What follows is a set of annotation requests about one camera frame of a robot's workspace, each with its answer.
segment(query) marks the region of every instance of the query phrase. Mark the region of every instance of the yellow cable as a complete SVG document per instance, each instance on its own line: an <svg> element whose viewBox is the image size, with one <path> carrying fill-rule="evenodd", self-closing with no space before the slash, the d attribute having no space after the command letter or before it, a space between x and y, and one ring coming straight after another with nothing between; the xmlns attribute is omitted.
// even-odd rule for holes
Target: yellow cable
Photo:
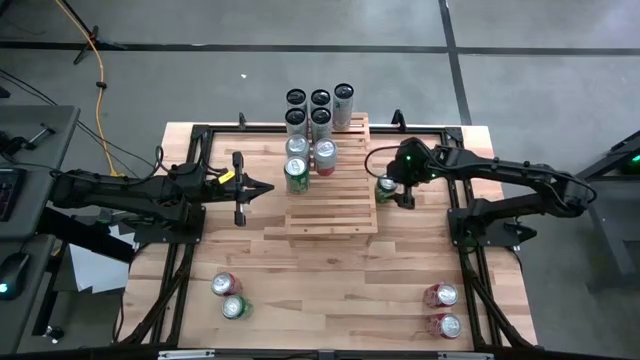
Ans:
<svg viewBox="0 0 640 360"><path fill-rule="evenodd" d="M87 42L91 46L91 49L93 49L93 52L96 54L96 58L98 59L98 64L100 65L100 82L104 83L104 66L102 66L102 58L100 57L100 53L98 52L98 49L96 49L95 45L93 45L93 41L91 41L89 34L87 34L84 31L84 29L82 28L82 26L80 26L80 24L78 24L78 22L73 17L73 15L71 15L71 13L66 8L66 6L60 3L60 0L56 0L56 4L58 4L58 6L62 9L62 11L64 11L64 13L67 14L67 17L69 17L69 19L73 21L74 25L78 28L78 30L80 30L84 38L87 39ZM109 163L109 170L111 171L111 176L122 176L123 174L118 174L116 169L113 167L113 161L111 161L111 155L109 155L109 150L107 149L107 143L105 142L104 134L102 133L102 123L100 121L100 109L102 107L103 92L104 92L104 89L99 88L98 101L96 102L96 124L98 124L98 133L100 134L100 140L102 140L102 148L104 149L104 154L107 156L107 162Z"/></svg>

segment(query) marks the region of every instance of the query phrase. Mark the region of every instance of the can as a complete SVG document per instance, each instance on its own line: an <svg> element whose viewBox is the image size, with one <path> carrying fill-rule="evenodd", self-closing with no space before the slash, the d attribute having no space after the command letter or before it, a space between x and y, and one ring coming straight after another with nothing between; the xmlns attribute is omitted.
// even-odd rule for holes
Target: can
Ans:
<svg viewBox="0 0 640 360"><path fill-rule="evenodd" d="M294 156L284 165L287 179L287 191L291 194L304 194L309 190L309 165L300 156Z"/></svg>
<svg viewBox="0 0 640 360"><path fill-rule="evenodd" d="M331 94L327 90L318 89L311 93L311 98L309 102L309 113L313 114L313 110L323 107L329 108L329 103L331 102Z"/></svg>
<svg viewBox="0 0 640 360"><path fill-rule="evenodd" d="M287 92L287 109L298 108L307 113L307 94L302 89L291 89Z"/></svg>
<svg viewBox="0 0 640 360"><path fill-rule="evenodd" d="M287 158L293 156L300 156L309 162L309 141L306 137L295 134L290 136L285 143L285 150L287 151Z"/></svg>
<svg viewBox="0 0 640 360"><path fill-rule="evenodd" d="M287 110L284 115L284 120L287 125L287 135L292 136L295 134L307 137L308 122L307 114L302 109L292 108Z"/></svg>
<svg viewBox="0 0 640 360"><path fill-rule="evenodd" d="M433 308L451 307L458 301L458 291L450 284L435 284L424 291L423 301Z"/></svg>
<svg viewBox="0 0 640 360"><path fill-rule="evenodd" d="M376 182L376 202L378 204L389 202L398 189L398 184L386 176L387 174L382 175Z"/></svg>
<svg viewBox="0 0 640 360"><path fill-rule="evenodd" d="M242 283L240 279L224 272L213 277L211 291L218 296L229 296L242 293Z"/></svg>
<svg viewBox="0 0 640 360"><path fill-rule="evenodd" d="M427 316L427 332L445 339L460 336L460 320L453 314L435 314Z"/></svg>
<svg viewBox="0 0 640 360"><path fill-rule="evenodd" d="M231 295L222 303L222 315L229 320L247 318L252 312L251 302L240 295Z"/></svg>
<svg viewBox="0 0 640 360"><path fill-rule="evenodd" d="M353 86L340 84L333 90L333 128L345 131L351 125L353 108Z"/></svg>
<svg viewBox="0 0 640 360"><path fill-rule="evenodd" d="M318 175L329 176L336 169L338 146L331 139L320 139L313 147L313 158Z"/></svg>
<svg viewBox="0 0 640 360"><path fill-rule="evenodd" d="M331 139L331 111L317 108L311 113L311 140Z"/></svg>

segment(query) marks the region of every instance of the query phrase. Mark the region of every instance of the gray floor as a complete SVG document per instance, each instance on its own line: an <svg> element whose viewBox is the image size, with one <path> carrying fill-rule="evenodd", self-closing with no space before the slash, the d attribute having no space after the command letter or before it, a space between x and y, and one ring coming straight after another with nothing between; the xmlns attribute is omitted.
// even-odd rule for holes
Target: gray floor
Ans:
<svg viewBox="0 0 640 360"><path fill-rule="evenodd" d="M105 37L121 42L445 44L437 0L73 3L85 21L100 24ZM640 46L635 36L640 6L633 0L450 0L449 6L459 46ZM81 40L54 2L35 0L17 3L0 19L0 39ZM80 107L81 119L93 127L98 69L93 56L73 66L75 55L3 49L0 67L59 103ZM235 121L239 111L249 121L281 121L287 89L340 81L355 86L356 110L369 112L374 122L388 122L396 108L411 123L460 122L446 55L104 52L103 58L109 84L103 105L106 136L149 159L167 121ZM640 127L638 57L461 56L460 63L473 124L490 127L495 152L503 158L578 171ZM14 92L0 104L38 104L0 83ZM136 172L148 171L140 162L120 158ZM107 170L100 148L81 133L64 166ZM505 186L506 196L523 191ZM640 295L593 296L586 290L586 281L609 269L589 220L529 217L526 223L540 233L521 254L540 344L638 357ZM105 301L115 315L117 301ZM69 334L58 348L108 342L108 332L93 340L82 334L98 323L110 327L109 321L65 304L57 310L69 311L75 319L69 326L77 335ZM29 343L23 349L46 346Z"/></svg>

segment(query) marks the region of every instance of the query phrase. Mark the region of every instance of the wooden table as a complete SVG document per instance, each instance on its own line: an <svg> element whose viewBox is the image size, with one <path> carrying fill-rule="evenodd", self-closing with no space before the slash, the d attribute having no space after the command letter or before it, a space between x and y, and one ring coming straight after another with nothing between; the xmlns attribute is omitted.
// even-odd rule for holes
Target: wooden table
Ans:
<svg viewBox="0 0 640 360"><path fill-rule="evenodd" d="M192 125L167 124L162 143L166 164L185 160ZM493 156L487 127L462 129L466 148L483 157ZM405 137L372 135L371 149L397 144ZM438 142L432 136L422 139L429 146ZM445 212L450 203L445 181L439 179L414 191L414 211L392 203L378 206L379 233L368 248L349 241L308 241L292 248L283 231L284 141L284 134L215 136L212 166L231 167L231 153L240 150L245 172L274 184L276 189L248 207L244 228L233 224L234 204L207 205L205 233L191 271L180 347L472 349L460 263L447 230ZM382 171L393 154L376 154L372 161L375 171ZM472 184L476 197L497 200L503 196L499 183L473 180ZM459 197L461 206L465 206L464 196ZM133 263L124 297L121 337L131 332L156 300L166 251L166 245L151 245ZM487 248L487 262L497 303L520 333L535 343L522 274L513 254ZM223 318L222 299L210 288L213 276L220 271L232 272L241 279L255 307L249 319ZM424 331L424 315L437 311L423 306L422 293L439 281L458 285L458 304L448 310L463 325L456 340L434 338ZM479 298L477 302L483 334L489 341L486 313ZM172 312L170 303L166 319ZM167 332L165 325L163 339Z"/></svg>

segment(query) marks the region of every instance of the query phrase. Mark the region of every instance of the yellow tag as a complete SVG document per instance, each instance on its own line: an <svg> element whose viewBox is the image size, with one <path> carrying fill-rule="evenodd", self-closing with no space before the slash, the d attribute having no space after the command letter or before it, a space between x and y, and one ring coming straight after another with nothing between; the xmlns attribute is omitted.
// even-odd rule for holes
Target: yellow tag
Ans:
<svg viewBox="0 0 640 360"><path fill-rule="evenodd" d="M236 173L234 173L233 171L229 171L228 173L220 176L218 178L218 182L220 182L220 184L224 184L227 181L229 181L229 179L231 179Z"/></svg>

